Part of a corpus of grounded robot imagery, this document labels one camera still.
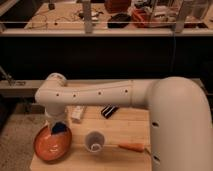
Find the floor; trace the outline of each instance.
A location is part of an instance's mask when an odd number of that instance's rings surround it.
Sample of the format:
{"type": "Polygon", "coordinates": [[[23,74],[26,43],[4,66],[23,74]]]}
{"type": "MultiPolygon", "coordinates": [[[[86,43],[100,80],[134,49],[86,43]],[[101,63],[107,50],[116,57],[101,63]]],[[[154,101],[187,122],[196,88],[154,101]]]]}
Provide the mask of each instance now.
{"type": "Polygon", "coordinates": [[[30,170],[34,153],[33,140],[44,122],[44,114],[38,110],[27,114],[19,107],[10,115],[0,133],[1,171],[30,170]]]}

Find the white cup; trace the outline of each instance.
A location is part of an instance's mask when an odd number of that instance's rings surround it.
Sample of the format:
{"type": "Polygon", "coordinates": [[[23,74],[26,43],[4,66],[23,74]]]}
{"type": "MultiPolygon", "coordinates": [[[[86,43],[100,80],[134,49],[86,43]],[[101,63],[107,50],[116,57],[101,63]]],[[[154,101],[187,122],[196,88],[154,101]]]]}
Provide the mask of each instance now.
{"type": "Polygon", "coordinates": [[[86,135],[85,147],[89,152],[99,154],[103,149],[104,142],[104,136],[100,132],[93,131],[86,135]]]}

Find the metal frame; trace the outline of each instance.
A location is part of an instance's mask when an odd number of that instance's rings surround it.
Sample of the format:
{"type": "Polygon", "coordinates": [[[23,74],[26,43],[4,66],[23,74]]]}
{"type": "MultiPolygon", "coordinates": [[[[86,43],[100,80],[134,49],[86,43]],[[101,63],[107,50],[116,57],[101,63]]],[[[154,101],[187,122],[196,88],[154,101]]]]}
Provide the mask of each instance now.
{"type": "MultiPolygon", "coordinates": [[[[0,7],[0,16],[8,11],[13,5],[15,5],[19,0],[8,0],[6,3],[0,7]]],[[[0,37],[1,36],[42,36],[42,37],[98,37],[98,36],[111,36],[111,37],[163,37],[163,36],[213,36],[213,30],[211,29],[184,29],[184,21],[188,14],[184,12],[178,16],[178,21],[174,27],[174,31],[169,28],[143,28],[143,29],[106,29],[97,30],[93,28],[92,18],[91,18],[91,4],[90,0],[82,1],[83,10],[85,13],[85,29],[84,30],[29,30],[29,29],[7,29],[3,23],[0,23],[0,37]]],[[[185,0],[182,5],[182,10],[188,8],[193,0],[185,0]]]]}

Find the wooden tabletop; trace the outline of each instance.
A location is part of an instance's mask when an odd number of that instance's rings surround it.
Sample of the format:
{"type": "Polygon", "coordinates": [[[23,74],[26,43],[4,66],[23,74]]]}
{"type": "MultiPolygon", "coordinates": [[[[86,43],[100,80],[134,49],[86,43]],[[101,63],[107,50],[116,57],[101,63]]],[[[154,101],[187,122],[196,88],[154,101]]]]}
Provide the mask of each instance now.
{"type": "Polygon", "coordinates": [[[72,123],[74,106],[68,107],[68,123],[73,134],[70,151],[60,161],[45,163],[34,155],[33,171],[151,171],[151,158],[146,152],[138,153],[117,147],[118,143],[143,143],[150,150],[149,112],[141,109],[120,108],[109,119],[101,116],[103,107],[87,107],[80,124],[72,123]],[[84,147],[84,138],[91,131],[105,136],[100,155],[90,154],[84,147]]]}
{"type": "MultiPolygon", "coordinates": [[[[43,3],[31,18],[25,29],[84,29],[84,22],[78,14],[82,12],[80,3],[55,3],[55,9],[49,10],[48,3],[43,3]]],[[[109,14],[103,3],[92,3],[92,11],[99,12],[98,21],[94,22],[94,29],[108,29],[107,21],[114,14],[109,14]]],[[[130,23],[126,29],[136,29],[130,23]]]]}

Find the black object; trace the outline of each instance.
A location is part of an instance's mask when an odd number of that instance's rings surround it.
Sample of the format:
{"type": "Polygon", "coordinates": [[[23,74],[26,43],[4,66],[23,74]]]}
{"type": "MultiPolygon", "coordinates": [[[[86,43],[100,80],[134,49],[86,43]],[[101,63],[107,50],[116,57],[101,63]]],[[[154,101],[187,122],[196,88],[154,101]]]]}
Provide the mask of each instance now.
{"type": "Polygon", "coordinates": [[[67,131],[67,126],[63,124],[62,122],[57,122],[53,128],[51,134],[58,134],[60,132],[66,132],[67,131]]]}
{"type": "Polygon", "coordinates": [[[112,16],[107,23],[108,28],[124,28],[129,24],[131,16],[124,13],[116,14],[112,16]]]}
{"type": "Polygon", "coordinates": [[[110,116],[112,116],[113,113],[115,113],[119,108],[116,106],[106,106],[101,110],[101,115],[108,119],[110,116]]]}
{"type": "Polygon", "coordinates": [[[204,62],[201,66],[200,79],[208,93],[213,93],[213,61],[204,62]]]}
{"type": "Polygon", "coordinates": [[[55,9],[55,4],[54,3],[49,3],[48,4],[49,10],[54,10],[55,9]]]}

